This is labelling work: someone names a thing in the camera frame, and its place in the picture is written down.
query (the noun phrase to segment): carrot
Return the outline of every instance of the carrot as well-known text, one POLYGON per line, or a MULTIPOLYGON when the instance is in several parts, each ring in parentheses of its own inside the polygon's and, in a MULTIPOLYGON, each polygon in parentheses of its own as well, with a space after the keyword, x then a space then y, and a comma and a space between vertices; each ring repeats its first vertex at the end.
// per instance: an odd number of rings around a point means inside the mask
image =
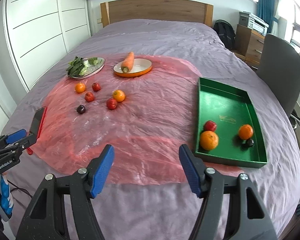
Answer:
POLYGON ((121 70, 123 73, 128 73, 132 70, 134 62, 134 53, 129 52, 125 60, 121 64, 121 70))

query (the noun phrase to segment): blue glove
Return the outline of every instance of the blue glove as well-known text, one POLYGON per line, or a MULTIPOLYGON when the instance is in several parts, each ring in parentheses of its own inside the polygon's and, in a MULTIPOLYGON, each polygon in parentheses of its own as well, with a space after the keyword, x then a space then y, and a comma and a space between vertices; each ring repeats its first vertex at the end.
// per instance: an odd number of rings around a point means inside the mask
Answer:
POLYGON ((1 191, 2 191, 1 206, 2 209, 6 212, 6 214, 10 215, 13 209, 13 198, 10 192, 10 187, 6 179, 6 176, 4 175, 0 175, 0 176, 1 176, 1 191))

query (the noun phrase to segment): orange-rimmed bowl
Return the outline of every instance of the orange-rimmed bowl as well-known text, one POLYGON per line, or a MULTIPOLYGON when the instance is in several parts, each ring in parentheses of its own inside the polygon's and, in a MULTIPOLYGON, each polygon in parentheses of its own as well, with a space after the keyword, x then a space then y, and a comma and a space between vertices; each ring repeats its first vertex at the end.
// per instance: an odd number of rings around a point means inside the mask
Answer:
POLYGON ((135 58, 131 71, 129 73, 123 73, 121 70, 122 62, 119 62, 113 68, 114 73, 120 77, 139 77, 148 73, 152 69, 152 62, 150 60, 144 58, 135 58))

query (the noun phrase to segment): apple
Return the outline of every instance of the apple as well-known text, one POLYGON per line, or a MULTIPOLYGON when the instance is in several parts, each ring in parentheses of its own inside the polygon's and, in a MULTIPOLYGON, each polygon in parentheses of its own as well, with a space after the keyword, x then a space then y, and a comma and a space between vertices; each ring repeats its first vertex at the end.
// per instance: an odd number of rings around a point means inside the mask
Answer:
POLYGON ((93 91, 97 92, 101 89, 101 87, 100 87, 99 83, 95 82, 92 84, 92 89, 93 89, 93 91))
POLYGON ((118 102, 113 98, 109 98, 108 101, 107 101, 107 107, 110 110, 116 109, 117 104, 118 104, 118 102))
POLYGON ((217 129, 217 124, 211 120, 207 121, 203 126, 204 131, 214 132, 216 129, 217 129))
POLYGON ((87 101, 87 102, 91 102, 94 100, 94 95, 91 93, 91 92, 88 92, 86 93, 86 95, 84 96, 84 99, 87 101))

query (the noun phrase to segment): teal curtain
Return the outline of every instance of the teal curtain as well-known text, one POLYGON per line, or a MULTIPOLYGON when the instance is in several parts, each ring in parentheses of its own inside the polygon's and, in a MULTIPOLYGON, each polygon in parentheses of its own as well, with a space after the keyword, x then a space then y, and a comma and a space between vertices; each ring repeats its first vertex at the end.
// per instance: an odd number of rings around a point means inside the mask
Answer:
POLYGON ((259 0, 257 15, 269 24, 268 33, 271 33, 272 22, 277 21, 274 15, 274 3, 275 0, 259 0))

